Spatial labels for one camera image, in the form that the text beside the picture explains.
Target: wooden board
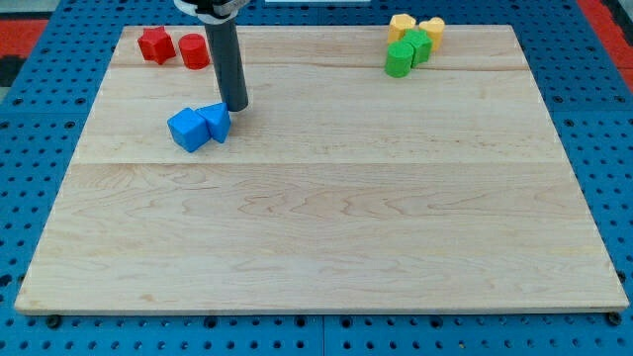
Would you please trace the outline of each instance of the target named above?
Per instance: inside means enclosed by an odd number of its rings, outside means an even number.
[[[174,42],[201,28],[169,28]],[[213,69],[126,28],[16,308],[29,314],[602,312],[628,301],[511,27],[239,29],[251,105],[189,154]]]

